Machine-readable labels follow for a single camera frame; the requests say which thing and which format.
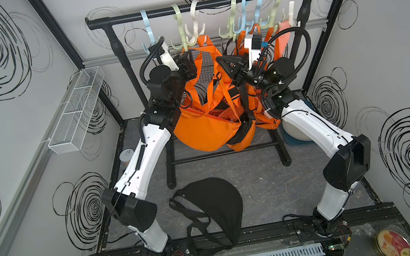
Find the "orange sling bag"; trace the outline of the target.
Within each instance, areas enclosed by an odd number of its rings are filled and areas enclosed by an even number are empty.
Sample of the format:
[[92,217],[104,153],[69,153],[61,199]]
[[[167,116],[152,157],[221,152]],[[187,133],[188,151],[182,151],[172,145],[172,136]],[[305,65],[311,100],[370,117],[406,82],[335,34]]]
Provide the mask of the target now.
[[[247,35],[255,35],[261,33],[261,27],[259,24],[255,24],[253,26],[253,29],[250,32],[247,31],[242,31],[237,37],[236,40],[236,50],[234,51],[234,54],[236,55],[246,55],[249,53],[249,49],[246,48],[245,46],[245,38]],[[251,86],[251,88],[248,88],[249,92],[249,105],[251,110],[254,113],[254,116],[256,117],[256,125],[260,128],[263,129],[276,129],[280,121],[276,120],[274,117],[271,117],[269,113],[267,113],[267,110],[265,109],[265,106],[262,105],[261,101],[261,88],[256,88],[254,85]]]

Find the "orange crossbody bag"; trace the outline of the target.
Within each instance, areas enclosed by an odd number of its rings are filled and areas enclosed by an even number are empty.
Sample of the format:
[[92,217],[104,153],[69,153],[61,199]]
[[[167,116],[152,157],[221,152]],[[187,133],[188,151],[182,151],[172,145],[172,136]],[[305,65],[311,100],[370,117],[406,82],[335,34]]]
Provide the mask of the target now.
[[[217,75],[217,73],[220,72],[216,62],[216,58],[221,56],[219,49],[214,46],[213,42],[206,35],[200,36],[197,43],[198,46],[194,50],[210,53],[214,61],[214,76]],[[201,73],[201,69],[198,69],[198,66],[200,66],[202,63],[202,54],[198,56],[194,63],[197,67],[197,77],[194,80],[198,81]],[[184,103],[180,108],[181,116],[174,129],[174,135],[190,148],[204,152],[216,151],[223,145],[227,145],[228,140],[236,133],[238,123],[226,121],[223,118],[217,118],[210,115],[194,119],[183,116],[182,110],[190,106],[186,102],[188,99],[190,99],[190,96],[190,93],[185,90]]]

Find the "pink sling bag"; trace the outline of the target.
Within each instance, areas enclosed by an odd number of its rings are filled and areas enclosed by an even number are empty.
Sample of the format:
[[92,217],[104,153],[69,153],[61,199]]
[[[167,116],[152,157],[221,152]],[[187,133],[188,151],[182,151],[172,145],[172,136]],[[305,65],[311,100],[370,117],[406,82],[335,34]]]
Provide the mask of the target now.
[[[279,25],[278,34],[280,34],[280,32],[282,32],[283,30],[286,30],[288,28],[291,28],[290,21],[289,20],[282,21]],[[284,54],[284,51],[285,51],[285,49],[288,45],[290,36],[291,36],[290,32],[289,33],[283,33],[275,41],[276,42],[276,48],[278,49],[278,52],[280,53],[281,56]]]

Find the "orange drawstring bag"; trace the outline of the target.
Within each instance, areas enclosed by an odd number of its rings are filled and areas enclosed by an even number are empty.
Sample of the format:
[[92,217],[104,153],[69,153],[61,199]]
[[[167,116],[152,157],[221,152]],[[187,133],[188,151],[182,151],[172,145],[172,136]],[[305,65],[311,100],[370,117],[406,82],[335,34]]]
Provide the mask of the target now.
[[254,139],[254,136],[255,136],[255,132],[256,132],[256,127],[252,127],[250,128],[248,133],[246,133],[246,135],[242,138],[241,141],[238,141],[237,143],[228,142],[227,146],[230,147],[234,151],[240,152],[251,145]]

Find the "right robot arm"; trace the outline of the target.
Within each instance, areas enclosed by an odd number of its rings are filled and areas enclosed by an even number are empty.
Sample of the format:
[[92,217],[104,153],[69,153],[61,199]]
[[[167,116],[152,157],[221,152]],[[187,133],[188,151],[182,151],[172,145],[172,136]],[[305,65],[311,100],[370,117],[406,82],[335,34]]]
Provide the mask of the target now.
[[[292,33],[297,40],[304,39],[306,43],[300,64],[295,65],[286,57],[268,63],[269,45]],[[312,217],[315,233],[330,237],[341,222],[350,193],[369,171],[371,141],[363,134],[355,136],[330,123],[289,89],[290,81],[303,68],[311,52],[308,31],[292,26],[279,31],[268,41],[251,34],[244,40],[247,53],[222,55],[216,58],[216,62],[233,85],[249,84],[260,91],[259,100],[268,116],[295,126],[330,158],[323,170],[325,190]]]

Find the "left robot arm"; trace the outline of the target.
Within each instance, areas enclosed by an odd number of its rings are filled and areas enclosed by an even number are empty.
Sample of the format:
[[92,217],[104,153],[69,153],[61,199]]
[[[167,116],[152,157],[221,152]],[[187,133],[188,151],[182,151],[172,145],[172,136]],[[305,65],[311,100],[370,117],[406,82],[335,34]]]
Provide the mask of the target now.
[[171,56],[163,37],[149,48],[140,68],[150,100],[138,122],[140,141],[117,183],[101,196],[112,218],[143,242],[149,256],[172,256],[171,239],[160,227],[157,205],[146,200],[157,161],[181,116],[185,86],[196,78],[191,53]]

